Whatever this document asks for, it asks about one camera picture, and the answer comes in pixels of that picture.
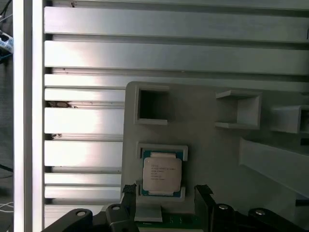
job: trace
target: screw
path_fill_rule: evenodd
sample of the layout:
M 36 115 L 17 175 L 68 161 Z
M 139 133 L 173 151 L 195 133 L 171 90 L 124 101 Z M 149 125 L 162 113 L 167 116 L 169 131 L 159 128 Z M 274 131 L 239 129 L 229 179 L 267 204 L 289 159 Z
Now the screw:
M 227 207 L 226 204 L 220 204 L 220 205 L 219 205 L 219 209 L 226 210 L 226 209 L 228 209 L 228 207 Z
M 79 212 L 77 212 L 77 216 L 84 216 L 86 214 L 86 212 L 84 212 L 84 211 L 79 211 Z
M 257 215 L 260 215 L 260 216 L 264 216 L 265 215 L 265 212 L 263 210 L 260 210 L 260 209 L 256 210 L 255 213 Z

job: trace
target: white cable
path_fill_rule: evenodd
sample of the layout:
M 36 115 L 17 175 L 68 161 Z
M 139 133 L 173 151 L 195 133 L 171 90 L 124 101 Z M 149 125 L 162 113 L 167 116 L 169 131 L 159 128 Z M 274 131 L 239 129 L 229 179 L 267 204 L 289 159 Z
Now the white cable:
M 13 203 L 14 203 L 14 202 L 9 202 L 9 203 L 6 203 L 6 204 L 0 204 L 0 208 L 2 208 L 2 207 L 4 207 L 4 206 L 14 208 L 14 206 L 10 205 L 10 204 L 13 204 Z
M 0 208 L 2 207 L 11 207 L 11 208 L 14 208 L 14 206 L 10 205 L 10 204 L 13 204 L 14 202 L 9 202 L 9 203 L 6 203 L 6 204 L 0 204 Z M 7 210 L 2 210 L 0 209 L 0 212 L 3 212 L 3 213 L 14 213 L 14 211 L 7 211 Z
M 13 14 L 10 14 L 9 16 L 7 16 L 7 17 L 1 19 L 0 22 L 4 21 L 5 19 L 7 19 L 7 18 L 9 18 L 9 17 L 11 17 L 11 16 L 13 16 Z
M 5 210 L 2 210 L 2 209 L 0 209 L 0 212 L 3 212 L 3 213 L 14 213 L 14 211 L 5 211 Z

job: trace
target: empty square slot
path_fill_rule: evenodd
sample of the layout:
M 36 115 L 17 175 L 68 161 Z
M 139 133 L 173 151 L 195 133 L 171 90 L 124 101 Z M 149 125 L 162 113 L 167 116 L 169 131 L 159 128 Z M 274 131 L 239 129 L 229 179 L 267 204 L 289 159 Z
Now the empty square slot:
M 168 110 L 167 92 L 140 90 L 138 119 L 167 120 Z
M 248 91 L 226 91 L 216 94 L 217 100 L 224 101 L 224 104 L 230 105 L 225 107 L 225 115 L 219 115 L 226 118 L 227 115 L 237 115 L 232 121 L 216 122 L 215 126 L 230 129 L 259 129 L 260 127 L 260 111 L 261 96 L 259 93 Z
M 301 110 L 300 113 L 300 131 L 309 132 L 309 110 Z

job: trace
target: black cable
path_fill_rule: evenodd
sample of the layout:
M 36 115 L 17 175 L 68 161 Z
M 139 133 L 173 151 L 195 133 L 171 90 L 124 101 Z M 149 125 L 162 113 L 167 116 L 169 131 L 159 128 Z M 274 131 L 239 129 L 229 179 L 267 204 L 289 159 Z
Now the black cable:
M 1 11 L 0 15 L 2 15 L 3 13 L 6 13 L 6 11 L 8 10 L 9 5 L 11 4 L 11 2 L 12 2 L 12 0 L 9 0 L 9 1 L 5 4 L 5 6 L 4 6 L 3 10 Z
M 13 168 L 9 168 L 9 167 L 4 166 L 4 165 L 2 165 L 2 164 L 0 164 L 0 168 L 1 168 L 1 169 L 4 169 L 4 170 L 7 170 L 7 171 L 9 171 L 9 172 L 12 172 L 12 173 L 14 172 L 14 171 L 13 171 Z

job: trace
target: square slot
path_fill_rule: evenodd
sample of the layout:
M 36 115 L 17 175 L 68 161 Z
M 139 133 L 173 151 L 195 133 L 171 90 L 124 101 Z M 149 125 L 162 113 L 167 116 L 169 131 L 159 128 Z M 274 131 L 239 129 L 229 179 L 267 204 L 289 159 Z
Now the square slot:
M 309 133 L 309 106 L 291 105 L 271 110 L 271 130 L 287 133 Z
M 300 132 L 309 133 L 309 110 L 300 111 Z
M 167 125 L 169 93 L 165 87 L 139 87 L 137 89 L 135 123 Z
M 231 122 L 216 122 L 216 127 L 228 129 L 251 129 L 260 128 L 261 94 L 257 92 L 230 90 L 216 94 L 217 100 L 227 100 L 231 104 L 237 104 L 234 109 L 237 114 L 236 120 Z

